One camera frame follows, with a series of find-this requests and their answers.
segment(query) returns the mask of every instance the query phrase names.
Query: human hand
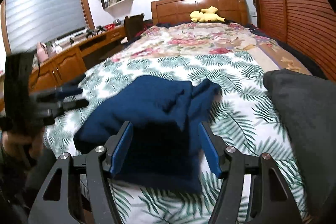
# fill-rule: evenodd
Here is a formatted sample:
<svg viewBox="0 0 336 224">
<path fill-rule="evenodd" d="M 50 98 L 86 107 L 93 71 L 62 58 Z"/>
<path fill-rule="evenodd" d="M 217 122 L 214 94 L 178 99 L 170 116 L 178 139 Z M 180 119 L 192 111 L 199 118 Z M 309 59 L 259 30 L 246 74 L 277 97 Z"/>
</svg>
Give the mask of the human hand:
<svg viewBox="0 0 336 224">
<path fill-rule="evenodd" d="M 43 149 L 44 128 L 35 136 L 25 136 L 11 131 L 2 133 L 2 145 L 5 152 L 18 161 L 23 161 L 19 146 L 30 145 L 29 155 L 37 159 Z"/>
</svg>

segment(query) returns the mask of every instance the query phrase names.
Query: stuffed toy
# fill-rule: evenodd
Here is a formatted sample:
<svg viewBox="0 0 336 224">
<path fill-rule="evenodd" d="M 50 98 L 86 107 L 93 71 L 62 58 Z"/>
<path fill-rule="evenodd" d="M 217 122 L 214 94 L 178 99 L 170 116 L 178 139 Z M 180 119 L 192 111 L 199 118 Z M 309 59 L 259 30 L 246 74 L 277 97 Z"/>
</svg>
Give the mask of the stuffed toy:
<svg viewBox="0 0 336 224">
<path fill-rule="evenodd" d="M 202 9 L 199 11 L 193 11 L 190 14 L 190 18 L 192 22 L 214 22 L 214 21 L 221 21 L 224 22 L 225 18 L 219 17 L 215 12 L 218 9 L 216 7 L 211 6 L 209 9 Z"/>
</svg>

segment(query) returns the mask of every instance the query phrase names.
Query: blue towel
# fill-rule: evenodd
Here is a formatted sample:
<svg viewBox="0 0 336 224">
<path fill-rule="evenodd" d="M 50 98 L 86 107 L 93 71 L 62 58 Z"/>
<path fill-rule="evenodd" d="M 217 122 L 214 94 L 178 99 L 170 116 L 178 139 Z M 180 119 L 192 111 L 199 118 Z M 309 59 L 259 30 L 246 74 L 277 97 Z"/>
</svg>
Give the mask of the blue towel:
<svg viewBox="0 0 336 224">
<path fill-rule="evenodd" d="M 218 84 L 205 79 L 169 81 L 140 76 L 105 100 L 75 134 L 76 148 L 88 153 L 133 124 L 133 140 L 116 179 L 166 190 L 201 192 L 198 124 L 208 121 Z"/>
</svg>

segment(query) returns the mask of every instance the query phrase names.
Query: red basket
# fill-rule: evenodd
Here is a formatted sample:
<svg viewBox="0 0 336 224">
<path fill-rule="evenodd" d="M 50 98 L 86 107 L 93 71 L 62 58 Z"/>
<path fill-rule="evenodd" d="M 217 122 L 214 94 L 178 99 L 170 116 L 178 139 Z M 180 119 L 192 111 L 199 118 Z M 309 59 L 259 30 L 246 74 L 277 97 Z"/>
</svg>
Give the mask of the red basket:
<svg viewBox="0 0 336 224">
<path fill-rule="evenodd" d="M 111 23 L 111 24 L 105 25 L 104 28 L 109 31 L 109 30 L 113 30 L 115 26 L 116 25 L 114 23 Z"/>
</svg>

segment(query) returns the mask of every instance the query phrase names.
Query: chair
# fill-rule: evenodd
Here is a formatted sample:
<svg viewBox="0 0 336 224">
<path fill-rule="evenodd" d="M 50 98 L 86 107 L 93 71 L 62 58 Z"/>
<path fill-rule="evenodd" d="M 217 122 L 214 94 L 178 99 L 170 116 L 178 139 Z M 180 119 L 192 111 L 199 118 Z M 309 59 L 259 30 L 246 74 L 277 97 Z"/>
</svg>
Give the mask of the chair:
<svg viewBox="0 0 336 224">
<path fill-rule="evenodd" d="M 124 21 L 124 28 L 127 40 L 130 41 L 135 35 L 144 30 L 143 27 L 143 17 L 144 14 L 136 15 L 136 16 L 127 16 Z"/>
</svg>

